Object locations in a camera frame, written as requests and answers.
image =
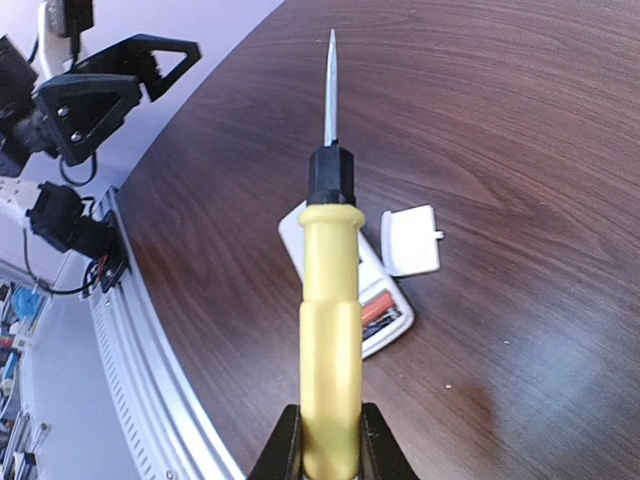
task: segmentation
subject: screwdriver tip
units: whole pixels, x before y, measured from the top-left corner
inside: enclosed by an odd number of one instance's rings
[[[336,31],[332,28],[327,53],[327,78],[325,85],[324,145],[330,147],[338,140],[338,63],[336,55]]]

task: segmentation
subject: black cable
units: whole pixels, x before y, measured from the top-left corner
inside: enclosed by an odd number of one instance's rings
[[[80,32],[78,31],[78,24],[75,19],[71,20],[69,25],[69,40],[71,43],[71,66],[69,67],[69,71],[71,71],[78,64],[78,56],[80,55]]]
[[[62,157],[60,157],[60,163],[58,164],[58,168],[60,170],[60,175],[62,176],[64,181],[67,182],[69,185],[72,185],[74,187],[84,187],[85,185],[88,185],[89,183],[91,183],[93,179],[96,178],[96,175],[98,174],[98,154],[96,152],[93,152],[93,154],[91,155],[91,175],[84,182],[76,182],[75,180],[72,180],[71,178],[69,178],[69,176],[67,175],[67,172],[64,171],[64,159]]]
[[[93,270],[98,265],[98,263],[95,260],[92,260],[91,262],[89,262],[89,265],[87,266],[87,269],[84,272],[84,278],[83,278],[81,287],[74,288],[71,290],[54,290],[53,288],[49,287],[49,285],[42,282],[42,280],[40,280],[33,273],[33,270],[31,270],[31,264],[29,263],[29,241],[28,241],[28,233],[26,228],[22,230],[22,234],[24,238],[24,264],[25,264],[25,267],[27,267],[27,273],[33,279],[33,281],[36,282],[36,285],[38,285],[38,287],[43,289],[45,292],[50,293],[51,295],[77,295],[78,293],[82,293],[85,296],[89,296],[88,295],[89,289],[95,285],[95,278],[92,280],[88,280],[88,276],[91,273],[91,270]]]
[[[96,197],[82,197],[80,200],[89,202],[89,216],[93,217],[93,209],[96,207]]]
[[[36,59],[36,54],[38,53],[38,45],[39,45],[39,40],[38,37],[36,37],[36,41],[33,42],[33,48],[31,49],[31,53],[29,54],[29,58],[27,58],[27,62],[29,63],[29,65],[31,65],[35,59]]]

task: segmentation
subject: screwdriver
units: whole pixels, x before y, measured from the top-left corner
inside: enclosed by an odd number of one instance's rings
[[[324,145],[309,159],[300,306],[302,464],[310,480],[353,480],[360,459],[362,309],[354,157],[338,145],[338,64],[331,30]]]

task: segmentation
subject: wooden table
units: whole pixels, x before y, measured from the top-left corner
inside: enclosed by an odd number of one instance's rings
[[[446,235],[442,269],[400,282],[417,321],[365,362],[365,399],[423,479],[640,478],[630,1],[287,0],[194,93],[119,200],[233,456],[248,472],[298,398],[277,224],[322,141],[331,27],[365,234],[428,203]]]

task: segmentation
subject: white plastic lid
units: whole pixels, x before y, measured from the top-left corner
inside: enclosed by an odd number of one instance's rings
[[[394,277],[438,270],[438,240],[443,237],[444,234],[436,230],[431,205],[384,212],[380,243],[385,269]]]

